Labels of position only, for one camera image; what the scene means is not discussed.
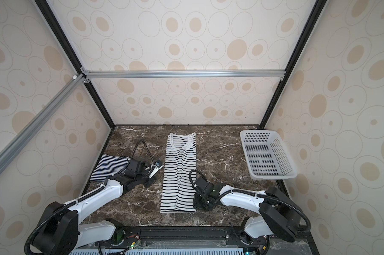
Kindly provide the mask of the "blue white striped tank top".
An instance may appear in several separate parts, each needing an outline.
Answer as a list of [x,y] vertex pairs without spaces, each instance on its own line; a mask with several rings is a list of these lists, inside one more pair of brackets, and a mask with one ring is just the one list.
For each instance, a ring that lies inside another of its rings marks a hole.
[[114,175],[129,162],[129,157],[110,156],[103,154],[90,176],[90,181],[104,181],[108,176]]

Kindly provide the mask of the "black white striped tank top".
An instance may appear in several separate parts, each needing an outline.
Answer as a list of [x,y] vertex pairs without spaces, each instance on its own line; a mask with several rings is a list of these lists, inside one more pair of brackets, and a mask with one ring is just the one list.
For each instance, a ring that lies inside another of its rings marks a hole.
[[161,213],[194,213],[196,191],[191,181],[196,180],[196,134],[170,133],[165,150],[164,176],[161,196]]

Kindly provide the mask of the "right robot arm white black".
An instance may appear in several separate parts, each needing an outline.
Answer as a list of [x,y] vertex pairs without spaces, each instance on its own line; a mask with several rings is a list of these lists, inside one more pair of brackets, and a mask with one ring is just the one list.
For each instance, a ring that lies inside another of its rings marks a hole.
[[298,233],[308,233],[312,223],[305,213],[281,190],[270,187],[265,191],[237,189],[223,183],[210,183],[206,178],[190,180],[196,191],[193,205],[210,211],[216,206],[231,206],[258,213],[244,220],[243,239],[274,235],[286,242],[295,242]]

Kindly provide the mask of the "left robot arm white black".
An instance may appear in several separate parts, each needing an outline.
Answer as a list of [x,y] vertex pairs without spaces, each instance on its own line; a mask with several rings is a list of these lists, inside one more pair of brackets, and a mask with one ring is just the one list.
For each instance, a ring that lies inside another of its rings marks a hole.
[[150,187],[162,161],[152,164],[130,160],[123,170],[108,176],[99,186],[81,197],[64,204],[53,202],[43,212],[37,227],[24,244],[24,253],[32,255],[68,255],[74,249],[98,241],[110,240],[120,225],[113,220],[93,224],[83,221],[105,204],[120,198],[138,185]]

